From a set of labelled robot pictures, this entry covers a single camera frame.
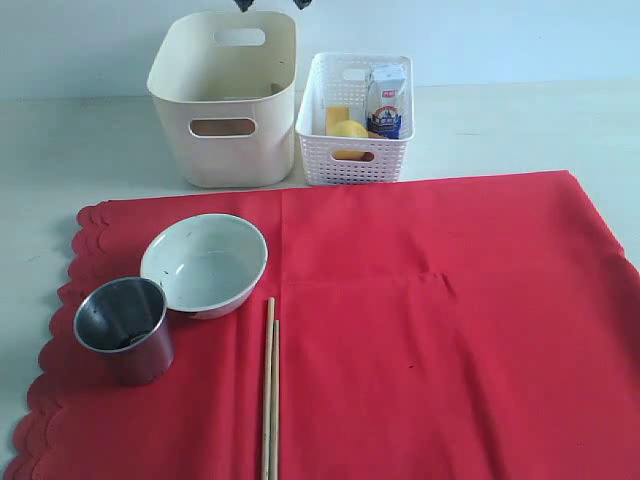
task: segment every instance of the table surface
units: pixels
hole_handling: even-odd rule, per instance
[[[640,79],[425,87],[401,180],[570,170],[640,266]],[[0,469],[41,373],[77,211],[202,193],[179,176],[147,97],[0,102]],[[270,188],[305,185],[296,164]]]

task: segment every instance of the stainless steel cup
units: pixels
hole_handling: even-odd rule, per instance
[[[173,361],[162,288],[146,278],[106,283],[78,308],[73,331],[81,345],[101,354],[118,380],[143,385]]]

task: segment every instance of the white plastic basket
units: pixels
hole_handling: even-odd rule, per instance
[[[399,140],[325,136],[329,106],[349,107],[351,118],[365,122],[366,74],[379,64],[399,64],[407,72]],[[413,138],[413,75],[411,60],[387,55],[320,53],[313,58],[296,122],[302,160],[311,185],[396,182],[409,140]],[[336,150],[370,152],[370,161],[336,160]]]
[[[258,187],[287,175],[295,42],[293,19],[274,12],[202,12],[171,26],[147,87],[188,181]]]

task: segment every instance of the milk carton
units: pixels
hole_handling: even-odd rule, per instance
[[[398,139],[407,74],[402,65],[376,65],[367,79],[367,130]]]

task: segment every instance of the white bowl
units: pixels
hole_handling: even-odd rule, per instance
[[[246,220],[197,215],[151,242],[140,276],[162,287],[172,310],[215,318],[244,303],[264,273],[267,256],[262,233]]]

